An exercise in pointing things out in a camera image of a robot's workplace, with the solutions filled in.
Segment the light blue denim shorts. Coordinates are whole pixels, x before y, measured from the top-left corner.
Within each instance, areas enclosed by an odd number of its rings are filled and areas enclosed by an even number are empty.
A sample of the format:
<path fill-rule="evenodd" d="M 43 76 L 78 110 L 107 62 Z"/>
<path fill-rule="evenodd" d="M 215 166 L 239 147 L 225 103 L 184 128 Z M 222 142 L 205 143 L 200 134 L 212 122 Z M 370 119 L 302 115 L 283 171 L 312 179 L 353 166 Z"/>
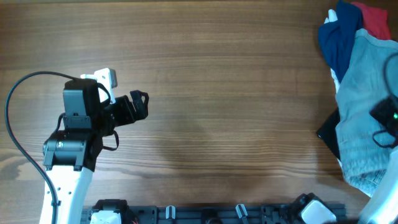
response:
<path fill-rule="evenodd" d="M 340 113 L 335 131 L 343 177 L 368 196 L 378 188 L 392 152 L 380 147 L 393 141 L 390 134 L 372 138 L 382 126 L 370 111 L 388 96 L 382 67 L 396 52 L 397 42 L 379 40 L 365 29 L 356 31 L 349 68 L 335 96 Z"/>

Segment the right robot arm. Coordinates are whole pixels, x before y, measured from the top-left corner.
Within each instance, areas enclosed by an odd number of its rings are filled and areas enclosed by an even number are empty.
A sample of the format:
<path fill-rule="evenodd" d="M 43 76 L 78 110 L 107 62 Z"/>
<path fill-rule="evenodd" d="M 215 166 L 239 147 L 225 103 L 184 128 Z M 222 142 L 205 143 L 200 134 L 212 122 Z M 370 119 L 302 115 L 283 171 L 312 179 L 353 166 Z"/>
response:
<path fill-rule="evenodd" d="M 397 94 L 388 77 L 389 64 L 396 58 L 393 53 L 384 61 L 381 75 L 387 95 L 369 112 L 383 127 L 373 133 L 372 140 L 386 153 L 387 164 L 377 189 L 359 214 L 359 223 L 397 223 Z"/>

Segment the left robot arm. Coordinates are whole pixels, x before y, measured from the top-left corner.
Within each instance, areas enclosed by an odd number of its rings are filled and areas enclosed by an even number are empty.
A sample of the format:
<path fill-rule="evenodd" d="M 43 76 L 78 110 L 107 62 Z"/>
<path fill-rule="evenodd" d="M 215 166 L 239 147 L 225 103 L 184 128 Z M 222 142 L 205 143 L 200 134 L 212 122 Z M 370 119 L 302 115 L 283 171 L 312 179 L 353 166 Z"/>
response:
<path fill-rule="evenodd" d="M 65 112 L 58 118 L 64 129 L 56 129 L 43 145 L 45 187 L 41 223 L 80 223 L 83 204 L 96 160 L 106 136 L 118 138 L 116 128 L 147 118 L 149 95 L 134 90 L 129 96 L 100 100 L 107 89 L 96 80 L 81 79 L 65 83 Z"/>

